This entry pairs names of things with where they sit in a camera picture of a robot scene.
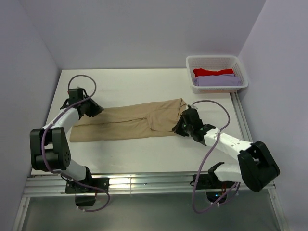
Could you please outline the beige t shirt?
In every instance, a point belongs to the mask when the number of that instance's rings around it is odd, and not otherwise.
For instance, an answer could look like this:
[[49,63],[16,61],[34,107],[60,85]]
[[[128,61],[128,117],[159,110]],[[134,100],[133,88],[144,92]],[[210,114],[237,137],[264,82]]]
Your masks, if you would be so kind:
[[182,99],[105,108],[74,124],[70,142],[115,141],[173,136],[172,129],[187,104]]

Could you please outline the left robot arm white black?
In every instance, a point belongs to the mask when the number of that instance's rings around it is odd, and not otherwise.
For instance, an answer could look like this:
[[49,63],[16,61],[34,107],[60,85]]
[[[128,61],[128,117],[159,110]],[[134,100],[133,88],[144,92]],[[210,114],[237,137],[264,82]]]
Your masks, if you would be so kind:
[[31,165],[34,170],[60,175],[77,193],[98,190],[101,182],[72,159],[66,134],[82,116],[95,117],[103,108],[83,88],[69,89],[68,96],[50,123],[31,130]]

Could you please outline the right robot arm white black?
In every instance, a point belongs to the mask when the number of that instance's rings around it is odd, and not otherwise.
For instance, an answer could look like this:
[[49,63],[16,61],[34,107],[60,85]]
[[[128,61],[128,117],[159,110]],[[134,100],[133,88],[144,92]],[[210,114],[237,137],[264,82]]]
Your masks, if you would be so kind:
[[197,189],[213,189],[223,183],[235,182],[259,192],[281,173],[265,143],[243,141],[221,132],[211,124],[204,124],[196,109],[185,110],[172,130],[178,135],[190,136],[195,142],[224,152],[236,161],[235,164],[219,162],[207,173],[195,175],[193,182],[201,181]]

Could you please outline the red rolled t shirt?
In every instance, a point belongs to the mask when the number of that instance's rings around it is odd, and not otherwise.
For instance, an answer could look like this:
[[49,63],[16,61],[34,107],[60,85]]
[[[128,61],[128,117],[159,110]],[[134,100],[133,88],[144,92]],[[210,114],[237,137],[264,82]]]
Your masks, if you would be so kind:
[[193,73],[194,73],[195,77],[222,76],[222,75],[235,76],[232,69],[223,69],[223,70],[219,70],[219,71],[211,71],[211,70],[205,70],[205,69],[199,68],[199,69],[194,69]]

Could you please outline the lilac rolled t shirt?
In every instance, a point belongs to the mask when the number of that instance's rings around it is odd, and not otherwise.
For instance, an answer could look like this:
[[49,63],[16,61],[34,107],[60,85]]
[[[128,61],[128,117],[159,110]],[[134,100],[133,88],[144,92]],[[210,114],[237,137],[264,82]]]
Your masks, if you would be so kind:
[[199,76],[192,80],[195,86],[200,87],[213,87],[213,86],[240,86],[240,79],[234,74],[229,75],[210,75],[210,76]]

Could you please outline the white plastic basket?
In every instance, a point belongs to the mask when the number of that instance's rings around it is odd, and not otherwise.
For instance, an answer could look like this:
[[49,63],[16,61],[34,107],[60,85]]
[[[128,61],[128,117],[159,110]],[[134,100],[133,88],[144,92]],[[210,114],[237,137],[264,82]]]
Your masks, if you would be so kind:
[[236,56],[192,55],[186,67],[195,94],[231,93],[248,86],[246,70]]

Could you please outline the aluminium frame rail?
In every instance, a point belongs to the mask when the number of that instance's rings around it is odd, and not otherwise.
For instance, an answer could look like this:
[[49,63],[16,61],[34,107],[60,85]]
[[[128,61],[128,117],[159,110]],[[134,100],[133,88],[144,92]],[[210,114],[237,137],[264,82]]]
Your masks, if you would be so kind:
[[[194,94],[186,69],[63,70],[48,121],[67,98],[67,85],[83,87],[102,107],[120,107],[182,98],[199,101],[205,123],[241,140],[252,137],[237,93]],[[83,212],[66,194],[59,176],[33,170],[26,180],[15,231],[287,231],[274,183],[260,192],[244,184],[228,202],[207,209],[209,190],[192,186],[208,147],[182,136],[69,143],[72,159],[94,178],[109,179],[108,193],[97,195],[97,212]]]

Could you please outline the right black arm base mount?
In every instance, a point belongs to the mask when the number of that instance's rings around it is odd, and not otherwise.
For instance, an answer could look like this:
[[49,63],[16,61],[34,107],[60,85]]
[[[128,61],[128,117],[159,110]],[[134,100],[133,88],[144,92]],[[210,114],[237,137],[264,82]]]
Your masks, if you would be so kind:
[[233,184],[234,182],[232,181],[221,182],[219,180],[212,180],[208,174],[201,174],[196,189],[210,190],[210,192],[206,192],[206,196],[208,201],[213,203]]

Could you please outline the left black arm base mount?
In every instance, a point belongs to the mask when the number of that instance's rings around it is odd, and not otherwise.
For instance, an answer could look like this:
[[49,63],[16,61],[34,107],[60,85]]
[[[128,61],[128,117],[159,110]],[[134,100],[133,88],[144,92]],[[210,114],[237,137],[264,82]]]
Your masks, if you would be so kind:
[[[90,186],[84,186],[74,181],[67,181],[65,194],[75,195],[75,205],[78,209],[84,209],[87,212],[99,211],[108,206],[110,194],[108,193],[109,178],[93,178]],[[90,209],[97,201],[98,194],[104,193],[107,196],[105,204],[97,209]]]

